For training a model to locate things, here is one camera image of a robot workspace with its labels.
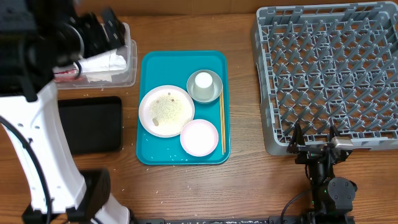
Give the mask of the red sauce packet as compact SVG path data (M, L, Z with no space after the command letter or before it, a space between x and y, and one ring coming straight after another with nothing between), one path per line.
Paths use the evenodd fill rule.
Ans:
M78 75L78 70L66 70L63 72L55 73L55 81L57 83L61 82L72 82L76 80L76 76Z

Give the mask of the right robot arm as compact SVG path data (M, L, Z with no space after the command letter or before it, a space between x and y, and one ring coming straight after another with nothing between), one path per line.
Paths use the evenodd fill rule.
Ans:
M337 177L333 166L344 162L353 152L351 140L343 138L335 126L330 127L328 142L324 145L307 145L299 123L294 125L294 133L287 152L295 154L296 164L305 166L310 188L292 200L280 214L281 223L354 223L348 213L353 209L357 185L346 178ZM285 218L288 207L300 197L311 193L312 208L297 217Z

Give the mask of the white paper cup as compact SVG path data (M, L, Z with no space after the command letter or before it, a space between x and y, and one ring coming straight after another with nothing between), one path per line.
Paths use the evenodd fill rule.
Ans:
M213 97L213 77L208 72L200 72L195 76L193 93L200 100L208 100Z

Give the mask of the grey metal bowl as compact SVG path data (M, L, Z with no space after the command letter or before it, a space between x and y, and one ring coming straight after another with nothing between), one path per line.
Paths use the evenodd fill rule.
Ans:
M214 94L213 97L208 99L208 100L200 100L198 99L194 93L193 93L193 85L194 85L194 79L195 76L200 73L200 72L208 72L212 77L213 77L213 84L214 84ZM199 103L211 103L213 101L215 101L221 94L221 91L223 90L223 83L221 78L219 77L219 75L211 70L198 70L196 72L194 72L193 74L191 74L191 76L188 78L187 80L187 92L188 94L197 102Z

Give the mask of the white napkin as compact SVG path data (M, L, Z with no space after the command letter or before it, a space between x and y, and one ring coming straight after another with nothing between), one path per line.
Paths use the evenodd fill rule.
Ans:
M117 54L117 50L111 50L92 58L79 61L82 75L89 82L112 82L112 76L127 69L126 59Z

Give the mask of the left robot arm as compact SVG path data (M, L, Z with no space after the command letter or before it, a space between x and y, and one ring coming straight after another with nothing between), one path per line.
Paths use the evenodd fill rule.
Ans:
M78 15L74 1L1 2L1 125L30 188L24 223L61 214L78 223L133 223L110 192L106 169L79 171L58 110L54 68L125 44L113 10Z

